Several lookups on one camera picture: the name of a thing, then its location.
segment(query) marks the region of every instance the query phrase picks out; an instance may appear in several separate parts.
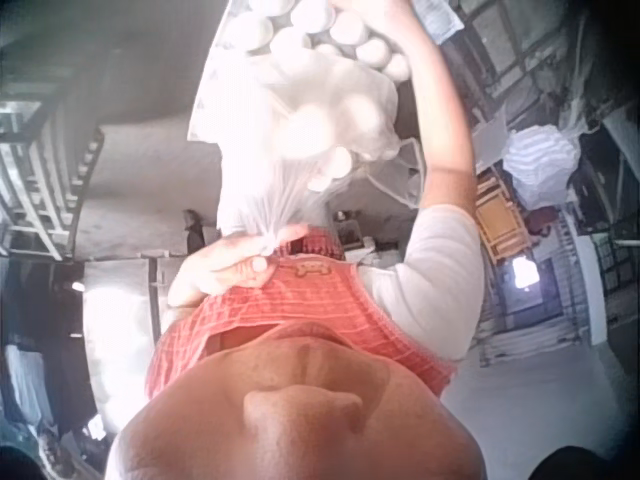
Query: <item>red plaid shirt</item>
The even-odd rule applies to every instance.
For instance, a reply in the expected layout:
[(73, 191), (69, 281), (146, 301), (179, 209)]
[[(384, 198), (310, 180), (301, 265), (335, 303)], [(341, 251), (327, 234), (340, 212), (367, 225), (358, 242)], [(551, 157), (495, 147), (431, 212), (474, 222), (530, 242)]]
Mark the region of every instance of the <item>red plaid shirt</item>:
[[(324, 256), (283, 257), (262, 289), (232, 288), (209, 297), (191, 317), (172, 325), (149, 367), (149, 399), (206, 356), (211, 336), (238, 327), (309, 320), (324, 323), (357, 348), (398, 362), (440, 396), (455, 370), (453, 364), (418, 347), (395, 326), (365, 291), (356, 266), (333, 259), (342, 257), (342, 249), (325, 233), (312, 232), (302, 246), (317, 248)], [(289, 252), (290, 246), (281, 253)]]

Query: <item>white plastic bag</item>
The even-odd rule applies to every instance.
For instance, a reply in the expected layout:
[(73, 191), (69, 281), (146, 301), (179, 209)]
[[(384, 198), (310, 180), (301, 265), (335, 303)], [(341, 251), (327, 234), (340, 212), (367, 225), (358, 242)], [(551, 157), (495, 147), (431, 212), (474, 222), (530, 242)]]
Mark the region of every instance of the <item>white plastic bag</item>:
[(349, 178), (329, 180), (322, 193), (309, 190), (331, 175), (336, 148), (350, 152), (353, 170), (398, 151), (398, 97), (384, 75), (307, 49), (216, 55), (216, 76), (201, 90), (191, 127), (222, 150), (223, 234), (274, 235), (287, 223), (306, 221), (304, 212), (322, 210), (326, 196)]

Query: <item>hand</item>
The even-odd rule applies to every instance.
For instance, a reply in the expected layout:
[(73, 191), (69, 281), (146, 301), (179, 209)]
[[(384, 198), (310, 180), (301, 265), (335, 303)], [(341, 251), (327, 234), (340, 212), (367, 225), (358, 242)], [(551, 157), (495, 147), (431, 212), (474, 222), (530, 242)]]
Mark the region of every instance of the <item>hand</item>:
[(335, 7), (356, 13), (374, 30), (393, 39), (399, 22), (414, 16), (410, 0), (329, 0)]
[[(278, 232), (278, 245), (308, 233), (306, 225), (292, 225)], [(187, 258), (169, 290), (173, 308), (193, 306), (206, 295), (222, 295), (231, 287), (259, 288), (274, 274), (274, 259), (263, 256), (265, 237), (233, 235), (218, 240)]]

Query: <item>wooden furniture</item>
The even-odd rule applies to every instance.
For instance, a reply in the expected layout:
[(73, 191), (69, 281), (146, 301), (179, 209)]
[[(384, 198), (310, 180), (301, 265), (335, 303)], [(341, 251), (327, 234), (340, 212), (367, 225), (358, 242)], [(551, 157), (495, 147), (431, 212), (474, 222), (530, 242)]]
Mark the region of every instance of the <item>wooden furniture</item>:
[(494, 265), (531, 247), (517, 206), (493, 168), (478, 180), (476, 208), (480, 235)]

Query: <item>wooden chair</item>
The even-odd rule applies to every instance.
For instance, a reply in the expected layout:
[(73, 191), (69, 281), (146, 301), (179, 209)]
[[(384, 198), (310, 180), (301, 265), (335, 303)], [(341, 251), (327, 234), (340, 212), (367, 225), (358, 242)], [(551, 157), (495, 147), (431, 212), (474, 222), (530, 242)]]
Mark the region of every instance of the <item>wooden chair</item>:
[(478, 182), (476, 218), (482, 241), (494, 265), (531, 248), (520, 212), (494, 169)]

